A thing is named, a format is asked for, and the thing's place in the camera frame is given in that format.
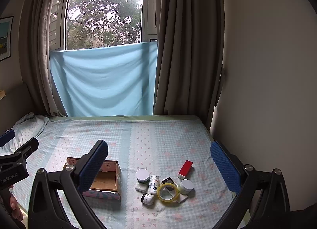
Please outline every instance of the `yellow tape roll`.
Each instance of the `yellow tape roll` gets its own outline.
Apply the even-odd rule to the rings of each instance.
[[[162,198],[162,196],[161,196],[161,190],[165,189],[166,187],[172,187],[172,188],[174,188],[174,190],[175,190],[175,196],[172,197],[171,199],[164,199],[164,198]],[[162,184],[162,185],[158,188],[158,198],[159,198],[161,201],[164,201],[164,202],[172,202],[172,201],[174,201],[174,200],[177,199],[178,195],[179,195],[179,191],[178,191],[177,187],[176,187],[174,184],[172,184],[172,183],[164,183],[164,184]]]

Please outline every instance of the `beige wall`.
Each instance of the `beige wall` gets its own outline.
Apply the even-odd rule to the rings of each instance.
[[[214,139],[282,170],[291,209],[317,202],[317,14],[308,0],[224,0],[226,84]]]
[[[10,90],[22,83],[19,63],[19,25],[24,0],[11,0],[1,17],[14,16],[11,32],[11,57],[0,62],[0,89]]]

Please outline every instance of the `picture frame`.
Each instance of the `picture frame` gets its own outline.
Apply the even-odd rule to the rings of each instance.
[[[0,62],[11,56],[11,30],[13,16],[0,19]]]

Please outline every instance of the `brown curtain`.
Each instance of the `brown curtain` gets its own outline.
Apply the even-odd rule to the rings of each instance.
[[[53,0],[25,0],[19,31],[21,75],[37,112],[62,115],[52,93],[49,62],[49,24]]]
[[[156,0],[155,115],[196,115],[210,128],[222,66],[223,0]]]

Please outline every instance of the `tree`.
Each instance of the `tree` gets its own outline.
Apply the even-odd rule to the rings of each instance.
[[[142,0],[69,0],[67,49],[140,42]]]

